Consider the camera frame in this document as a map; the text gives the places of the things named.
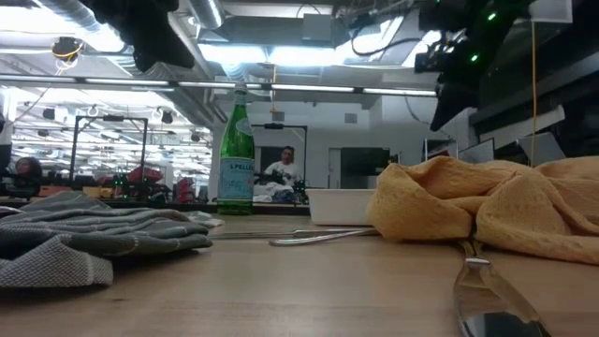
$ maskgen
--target orange towel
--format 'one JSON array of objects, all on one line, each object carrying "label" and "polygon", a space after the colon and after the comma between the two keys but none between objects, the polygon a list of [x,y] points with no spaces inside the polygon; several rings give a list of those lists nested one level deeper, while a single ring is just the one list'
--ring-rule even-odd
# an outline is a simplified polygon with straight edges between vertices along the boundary
[{"label": "orange towel", "polygon": [[378,178],[368,219],[390,240],[475,237],[491,246],[599,264],[599,156],[529,168],[435,157],[390,165]]}]

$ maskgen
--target white bowl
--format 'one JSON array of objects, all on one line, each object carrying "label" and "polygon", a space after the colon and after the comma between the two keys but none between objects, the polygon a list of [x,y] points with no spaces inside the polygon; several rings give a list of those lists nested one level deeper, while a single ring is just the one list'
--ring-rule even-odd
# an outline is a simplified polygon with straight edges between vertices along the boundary
[{"label": "white bowl", "polygon": [[366,209],[373,189],[307,189],[316,225],[368,226]]}]

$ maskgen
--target gray knit fabric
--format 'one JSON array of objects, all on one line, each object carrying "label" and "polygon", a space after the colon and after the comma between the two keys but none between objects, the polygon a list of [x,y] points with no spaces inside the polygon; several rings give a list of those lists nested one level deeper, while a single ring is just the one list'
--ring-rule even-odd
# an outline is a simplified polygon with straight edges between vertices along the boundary
[{"label": "gray knit fabric", "polygon": [[0,287],[112,284],[106,257],[210,247],[215,219],[173,210],[119,209],[62,192],[0,220]]}]

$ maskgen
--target wooden table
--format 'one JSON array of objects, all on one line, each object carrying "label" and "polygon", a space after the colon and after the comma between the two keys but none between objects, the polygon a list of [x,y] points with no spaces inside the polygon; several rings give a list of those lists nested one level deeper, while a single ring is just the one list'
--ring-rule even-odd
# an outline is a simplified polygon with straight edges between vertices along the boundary
[{"label": "wooden table", "polygon": [[[228,217],[218,231],[306,228],[306,217]],[[599,334],[599,268],[489,253],[554,337]],[[2,336],[459,337],[449,246],[347,238],[302,247],[219,241],[130,260],[108,288],[0,292]]]}]

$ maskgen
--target white t-shirt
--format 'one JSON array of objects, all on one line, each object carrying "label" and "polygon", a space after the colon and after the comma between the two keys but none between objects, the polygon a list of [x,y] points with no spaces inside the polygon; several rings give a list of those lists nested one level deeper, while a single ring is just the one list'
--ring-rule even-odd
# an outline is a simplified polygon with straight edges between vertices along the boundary
[{"label": "white t-shirt", "polygon": [[287,186],[292,186],[296,180],[300,179],[298,167],[291,163],[289,165],[283,164],[282,161],[270,164],[270,166],[264,171],[266,174],[272,174],[273,171],[277,171],[283,175],[283,180]]}]

